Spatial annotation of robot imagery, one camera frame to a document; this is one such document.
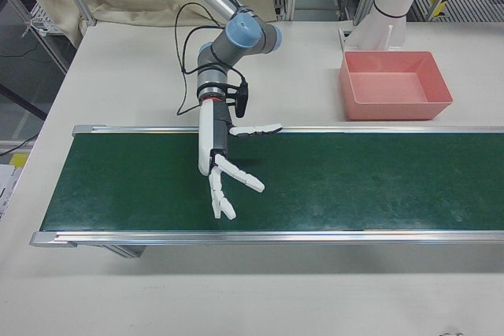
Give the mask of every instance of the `robotic arm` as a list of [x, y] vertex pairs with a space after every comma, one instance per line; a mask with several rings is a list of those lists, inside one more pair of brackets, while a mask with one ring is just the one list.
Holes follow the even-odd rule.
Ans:
[[247, 84], [228, 85], [228, 71], [244, 56], [267, 54], [276, 50], [282, 41], [280, 30], [266, 24], [252, 9], [238, 0], [203, 0], [225, 20], [225, 29], [215, 41], [203, 45], [198, 55], [198, 100], [201, 103], [198, 134], [198, 168], [209, 177], [213, 213], [223, 212], [230, 220], [236, 217], [231, 203], [224, 196], [221, 173], [224, 172], [248, 187], [262, 192], [261, 181], [241, 171], [229, 162], [228, 134], [234, 136], [271, 134], [280, 124], [262, 127], [234, 127], [226, 102], [235, 100], [235, 114], [243, 117], [248, 99]]

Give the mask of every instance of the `blue joint cap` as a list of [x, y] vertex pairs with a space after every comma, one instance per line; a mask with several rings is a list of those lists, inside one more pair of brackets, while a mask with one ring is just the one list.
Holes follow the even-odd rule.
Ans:
[[262, 30], [259, 23], [246, 13], [239, 13], [226, 25], [226, 36], [235, 46], [250, 49], [261, 39]]
[[275, 51], [282, 44], [282, 31], [276, 25], [273, 25], [273, 27], [275, 28], [275, 31], [276, 31], [276, 42], [275, 42], [275, 46], [273, 47], [273, 49], [271, 51]]
[[206, 49], [208, 46], [211, 46], [211, 45], [212, 45], [212, 43], [211, 43], [211, 42], [204, 43], [204, 44], [202, 45], [202, 47], [200, 47], [200, 48], [199, 48], [199, 52], [198, 52], [198, 54], [201, 54], [201, 53], [202, 53], [202, 51], [203, 51], [204, 49]]

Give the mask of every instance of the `white robotic finger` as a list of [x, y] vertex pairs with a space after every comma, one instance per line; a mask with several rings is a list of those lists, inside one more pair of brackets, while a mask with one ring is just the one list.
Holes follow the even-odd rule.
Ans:
[[234, 126], [229, 129], [229, 134], [236, 137], [248, 135], [274, 134], [282, 130], [282, 124], [271, 124], [263, 126]]
[[265, 184], [263, 184], [259, 179], [249, 173], [246, 173], [245, 171], [241, 171], [238, 167], [236, 167], [222, 155], [217, 154], [215, 156], [215, 164], [222, 172], [225, 172], [233, 179], [244, 183], [249, 188], [256, 190], [259, 193], [261, 193], [265, 189]]
[[230, 220], [235, 219], [236, 212], [222, 191], [221, 170], [218, 167], [213, 167], [208, 178], [210, 183], [210, 194], [212, 196], [213, 215], [219, 220], [223, 212]]

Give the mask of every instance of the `table surface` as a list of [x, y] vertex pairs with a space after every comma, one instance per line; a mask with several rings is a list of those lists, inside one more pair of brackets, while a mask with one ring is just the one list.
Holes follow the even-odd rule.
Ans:
[[[240, 124], [348, 126], [339, 95], [339, 24], [279, 26], [281, 50], [239, 63], [250, 84]], [[89, 28], [0, 221], [2, 332], [54, 334], [69, 324], [73, 334], [501, 330], [501, 246], [153, 247], [137, 261], [92, 247], [29, 246], [74, 125], [197, 124], [197, 112], [174, 116], [183, 84], [172, 33]], [[504, 24], [408, 24], [407, 36], [406, 49], [433, 52], [454, 104], [432, 121], [352, 125], [504, 125]], [[188, 51], [211, 39], [202, 31]], [[189, 91], [193, 104], [194, 78]]]

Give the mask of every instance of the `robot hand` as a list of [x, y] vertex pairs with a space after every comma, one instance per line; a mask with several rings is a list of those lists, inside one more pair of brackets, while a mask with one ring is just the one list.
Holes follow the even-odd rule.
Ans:
[[236, 212], [222, 190], [221, 173], [240, 181], [261, 193], [265, 185], [256, 177], [240, 170], [226, 158], [228, 134], [237, 137], [273, 134], [282, 129], [281, 124], [251, 127], [233, 127], [225, 102], [209, 98], [202, 103], [199, 124], [199, 170], [207, 175], [210, 184], [212, 208], [215, 218], [223, 212], [227, 218], [236, 218]]

